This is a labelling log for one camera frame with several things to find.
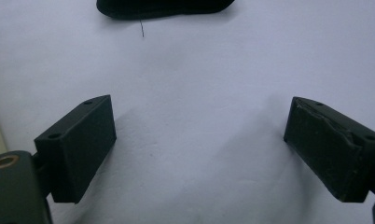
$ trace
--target thin wire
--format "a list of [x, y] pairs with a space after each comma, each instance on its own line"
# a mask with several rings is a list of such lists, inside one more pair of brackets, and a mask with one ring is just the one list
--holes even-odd
[[142, 25], [142, 20], [139, 20], [139, 22], [141, 23], [142, 37], [145, 37], [144, 26]]

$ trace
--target mounting hole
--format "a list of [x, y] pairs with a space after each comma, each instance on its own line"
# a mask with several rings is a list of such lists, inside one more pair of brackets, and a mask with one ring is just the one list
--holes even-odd
[[55, 139], [55, 138], [58, 138], [58, 137], [60, 137], [60, 136], [61, 136], [60, 133], [54, 133], [54, 134], [49, 135], [48, 138], [50, 138], [50, 139]]
[[370, 141], [375, 141], [375, 137], [371, 136], [371, 135], [366, 136], [366, 139], [368, 139]]
[[0, 169], [4, 169], [8, 166], [13, 165], [19, 160], [19, 156], [16, 155], [9, 155], [0, 158]]

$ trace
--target black block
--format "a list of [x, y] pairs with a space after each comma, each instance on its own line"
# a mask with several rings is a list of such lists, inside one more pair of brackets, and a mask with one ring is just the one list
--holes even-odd
[[284, 140], [340, 201], [362, 203], [375, 189], [375, 132], [336, 110], [294, 97]]
[[56, 203], [78, 203], [116, 141], [110, 95], [77, 106], [35, 139]]

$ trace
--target white surface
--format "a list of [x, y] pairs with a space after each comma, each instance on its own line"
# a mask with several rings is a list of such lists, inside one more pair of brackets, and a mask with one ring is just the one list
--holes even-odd
[[56, 224], [370, 223], [283, 142], [292, 96], [375, 130], [375, 0], [237, 0], [215, 15], [112, 21], [95, 1], [0, 0], [11, 150], [112, 95], [118, 141]]

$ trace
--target black object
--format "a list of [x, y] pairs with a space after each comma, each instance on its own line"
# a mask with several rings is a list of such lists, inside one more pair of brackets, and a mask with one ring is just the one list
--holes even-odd
[[375, 193], [375, 132], [313, 100], [294, 97], [284, 140], [335, 198], [362, 203]]
[[0, 224], [51, 223], [46, 197], [78, 203], [116, 141], [109, 95], [78, 105], [35, 139], [37, 153], [0, 155]]
[[120, 20], [143, 20], [177, 14], [215, 13], [234, 0], [97, 0], [106, 16]]

